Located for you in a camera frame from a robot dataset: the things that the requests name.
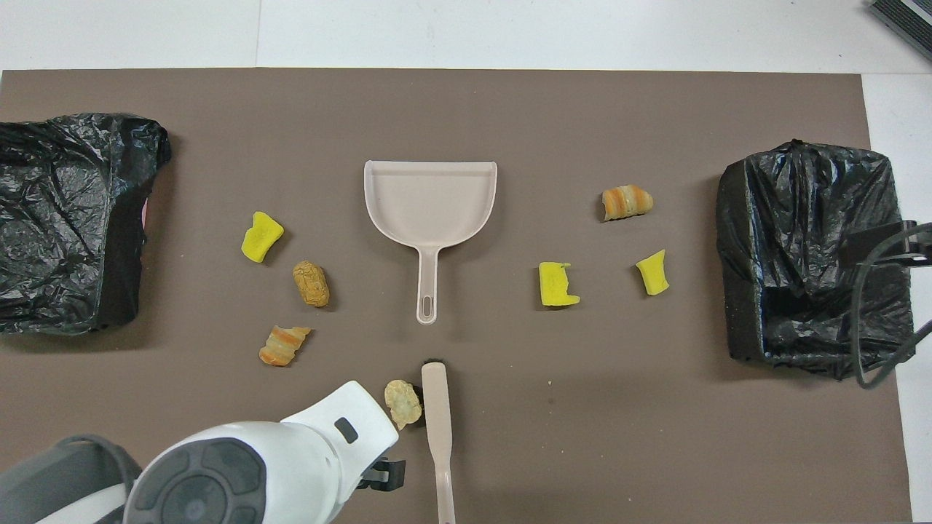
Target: black trash bag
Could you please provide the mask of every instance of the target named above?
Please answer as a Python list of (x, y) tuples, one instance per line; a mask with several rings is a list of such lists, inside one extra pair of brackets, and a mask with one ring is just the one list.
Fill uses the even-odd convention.
[(170, 158), (168, 133), (133, 115), (0, 123), (0, 333), (135, 318), (143, 206)]
[[(899, 220), (890, 160), (873, 151), (794, 140), (729, 166), (716, 229), (732, 358), (852, 376), (857, 266), (839, 250), (845, 235)], [(861, 362), (873, 369), (912, 335), (909, 270), (873, 268), (862, 304)]]

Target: black cable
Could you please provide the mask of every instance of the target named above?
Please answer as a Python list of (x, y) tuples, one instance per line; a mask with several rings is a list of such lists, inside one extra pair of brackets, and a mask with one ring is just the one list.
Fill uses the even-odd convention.
[(889, 359), (884, 362), (880, 371), (874, 376), (873, 379), (867, 380), (864, 377), (864, 365), (861, 364), (861, 294), (864, 292), (864, 282), (868, 278), (868, 273), (870, 269), (877, 264), (877, 260), (890, 249), (894, 244), (899, 241), (904, 241), (912, 235), (919, 233), (928, 233), (932, 232), (932, 222), (927, 224), (921, 224), (914, 228), (905, 229), (900, 231), (895, 235), (891, 235), (884, 239), (884, 241), (877, 244), (873, 250), (870, 251), (870, 254), (864, 259), (864, 261), (857, 268), (857, 273), (855, 276), (855, 284), (851, 290), (851, 327), (848, 329), (848, 337), (851, 339), (851, 359), (855, 367), (855, 375), (857, 377), (857, 383), (866, 390), (872, 390), (876, 388), (886, 377), (893, 372), (893, 368), (906, 360), (904, 357), (906, 354), (915, 349), (916, 344), (918, 344), (926, 335), (932, 331), (932, 320), (926, 322), (918, 331), (912, 334), (911, 337), (907, 338), (899, 348), (890, 356)]
[(130, 467), (126, 462), (126, 454), (117, 447), (116, 444), (96, 434), (76, 434), (69, 436), (56, 444), (55, 446), (65, 446), (74, 442), (90, 442), (100, 446), (114, 461), (116, 468), (119, 470), (120, 478), (123, 479), (123, 487), (126, 489), (126, 496), (129, 499), (132, 483), (136, 480), (130, 473)]

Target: snack piece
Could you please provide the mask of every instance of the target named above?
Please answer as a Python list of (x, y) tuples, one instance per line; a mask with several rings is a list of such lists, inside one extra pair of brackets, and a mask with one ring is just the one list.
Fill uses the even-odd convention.
[(670, 283), (666, 281), (666, 275), (664, 275), (665, 256), (666, 249), (662, 249), (637, 263), (637, 268), (640, 269), (641, 278), (644, 279), (644, 288), (647, 290), (648, 295), (660, 295), (666, 288), (670, 287)]
[(568, 295), (569, 278), (566, 268), (569, 264), (562, 262), (541, 262), (538, 272), (541, 274), (541, 303), (544, 306), (572, 306), (580, 298)]
[(650, 211), (653, 209), (653, 197), (640, 187), (629, 184), (602, 191), (602, 205), (605, 206), (605, 220), (609, 221)]
[(292, 276), (295, 277), (297, 290), (305, 304), (322, 308), (330, 301), (330, 288), (327, 287), (327, 279), (320, 266), (302, 260), (292, 269)]
[(285, 228), (278, 222), (272, 220), (261, 211), (253, 213), (253, 226), (246, 229), (246, 237), (242, 240), (242, 253), (247, 258), (256, 263), (262, 263), (266, 259), (268, 248), (284, 234)]
[(414, 386), (404, 380), (392, 380), (385, 386), (385, 405), (389, 407), (391, 419), (398, 426), (398, 431), (420, 420), (424, 412)]
[(309, 327), (292, 327), (291, 329), (272, 327), (266, 345), (259, 350), (259, 358), (269, 365), (288, 365), (295, 358), (295, 352), (310, 332)]

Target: sponge piece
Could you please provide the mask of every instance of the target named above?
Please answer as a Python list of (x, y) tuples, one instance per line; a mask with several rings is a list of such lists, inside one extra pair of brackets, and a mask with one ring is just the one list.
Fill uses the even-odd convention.
[(246, 229), (246, 237), (242, 240), (242, 253), (253, 262), (261, 264), (266, 259), (268, 248), (272, 247), (284, 232), (285, 228), (272, 220), (271, 216), (257, 211), (253, 213), (253, 226)]
[(666, 288), (670, 287), (670, 283), (666, 281), (666, 275), (664, 275), (665, 256), (666, 249), (662, 249), (637, 263), (637, 268), (640, 269), (641, 278), (644, 279), (644, 287), (647, 289), (648, 295), (660, 295)]
[(580, 298), (568, 295), (569, 279), (566, 268), (569, 264), (562, 262), (541, 262), (538, 272), (541, 274), (541, 303), (544, 306), (572, 306)]

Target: white floor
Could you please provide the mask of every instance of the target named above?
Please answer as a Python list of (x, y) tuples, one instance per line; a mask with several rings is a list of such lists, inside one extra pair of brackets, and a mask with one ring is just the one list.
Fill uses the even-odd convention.
[[(861, 0), (0, 0), (0, 71), (255, 66), (865, 74), (903, 215), (932, 221), (932, 62)], [(932, 271), (913, 279), (921, 323)], [(932, 520), (932, 341), (898, 385), (913, 518)]]

